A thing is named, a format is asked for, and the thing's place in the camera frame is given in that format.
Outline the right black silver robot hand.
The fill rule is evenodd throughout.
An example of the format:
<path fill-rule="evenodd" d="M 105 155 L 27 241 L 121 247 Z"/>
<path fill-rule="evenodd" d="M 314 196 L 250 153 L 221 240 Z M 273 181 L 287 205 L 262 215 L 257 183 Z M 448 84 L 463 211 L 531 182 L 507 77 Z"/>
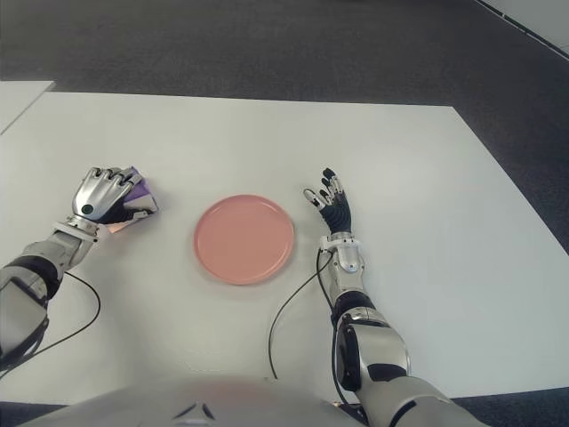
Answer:
<path fill-rule="evenodd" d="M 320 213 L 331 234 L 351 233 L 351 210 L 341 181 L 330 168 L 325 168 L 322 175 L 321 182 L 325 189 L 318 193 L 304 189 L 303 195 Z"/>

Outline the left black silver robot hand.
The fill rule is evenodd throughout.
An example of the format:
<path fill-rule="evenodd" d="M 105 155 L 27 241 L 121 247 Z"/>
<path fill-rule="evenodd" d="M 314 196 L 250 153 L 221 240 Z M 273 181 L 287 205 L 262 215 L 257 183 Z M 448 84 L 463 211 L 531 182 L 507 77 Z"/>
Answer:
<path fill-rule="evenodd" d="M 98 224 L 118 224 L 157 212 L 156 203 L 144 189 L 144 178 L 134 167 L 93 167 L 83 178 L 72 200 L 73 214 Z"/>

